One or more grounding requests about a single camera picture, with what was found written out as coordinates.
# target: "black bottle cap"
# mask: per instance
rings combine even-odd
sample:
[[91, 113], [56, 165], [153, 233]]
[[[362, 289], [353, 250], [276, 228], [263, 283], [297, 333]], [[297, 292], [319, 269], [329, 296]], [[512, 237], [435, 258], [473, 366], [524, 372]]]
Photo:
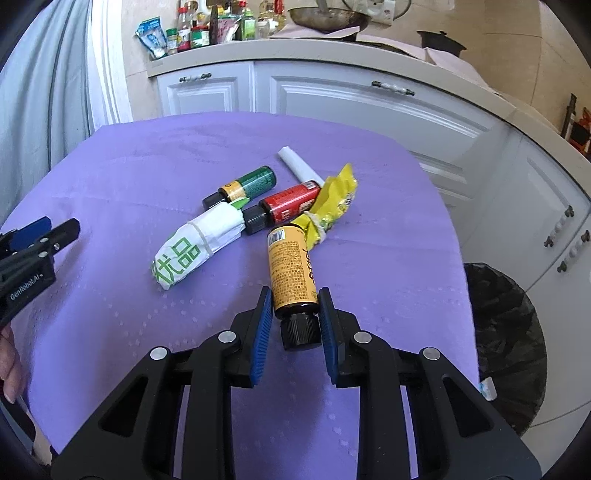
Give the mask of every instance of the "black bottle cap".
[[295, 313], [281, 322], [281, 340], [285, 350], [309, 350], [320, 346], [318, 318], [310, 313]]
[[260, 232], [267, 226], [267, 212], [260, 205], [244, 209], [242, 214], [244, 215], [247, 235]]
[[206, 210], [209, 210], [211, 207], [216, 206], [218, 203], [225, 202], [226, 199], [223, 195], [219, 192], [212, 193], [209, 197], [205, 197], [203, 199], [203, 206]]

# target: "cabinet door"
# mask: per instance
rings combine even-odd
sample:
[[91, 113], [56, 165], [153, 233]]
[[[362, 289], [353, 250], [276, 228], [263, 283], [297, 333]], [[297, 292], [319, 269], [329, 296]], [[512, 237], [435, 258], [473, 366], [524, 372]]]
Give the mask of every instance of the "cabinet door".
[[[565, 216], [571, 206], [574, 216]], [[481, 221], [462, 245], [466, 262], [484, 262], [530, 288], [562, 254], [589, 200], [562, 168], [524, 137]], [[553, 247], [544, 242], [561, 222]]]
[[590, 411], [591, 404], [559, 419], [530, 427], [524, 433], [521, 440], [537, 458], [542, 473], [546, 473], [564, 453], [579, 432]]
[[[490, 149], [466, 152], [502, 122], [484, 110], [432, 87], [392, 75], [310, 61], [256, 62], [256, 111], [353, 125], [393, 138], [409, 150], [438, 188], [455, 223], [489, 172]], [[405, 96], [372, 86], [395, 84]]]
[[544, 276], [527, 293], [540, 320], [548, 358], [544, 402], [534, 424], [548, 421], [591, 400], [591, 242], [582, 244], [565, 272], [563, 257], [591, 231], [591, 218]]
[[252, 112], [253, 63], [208, 65], [158, 76], [164, 115], [198, 112]]

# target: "white curtain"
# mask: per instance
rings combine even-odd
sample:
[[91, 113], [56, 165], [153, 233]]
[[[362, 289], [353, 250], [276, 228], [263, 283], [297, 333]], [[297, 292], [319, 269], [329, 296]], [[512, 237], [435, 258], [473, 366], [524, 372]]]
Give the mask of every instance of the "white curtain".
[[90, 0], [53, 0], [0, 72], [0, 225], [92, 133], [86, 43]]

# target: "human hand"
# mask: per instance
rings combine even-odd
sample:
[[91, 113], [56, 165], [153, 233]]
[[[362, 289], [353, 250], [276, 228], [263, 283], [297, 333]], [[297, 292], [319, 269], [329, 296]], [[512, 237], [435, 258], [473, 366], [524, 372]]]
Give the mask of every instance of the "human hand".
[[0, 380], [4, 380], [4, 396], [14, 403], [25, 388], [25, 378], [10, 325], [0, 332]]

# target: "white paper roll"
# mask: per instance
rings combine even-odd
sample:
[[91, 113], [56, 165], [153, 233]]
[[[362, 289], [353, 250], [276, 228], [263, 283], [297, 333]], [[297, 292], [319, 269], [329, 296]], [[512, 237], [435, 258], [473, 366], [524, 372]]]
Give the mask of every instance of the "white paper roll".
[[283, 147], [279, 150], [279, 156], [301, 182], [314, 180], [320, 187], [324, 186], [324, 180], [290, 147]]
[[158, 250], [152, 274], [168, 290], [245, 229], [241, 210], [222, 202], [185, 223]]

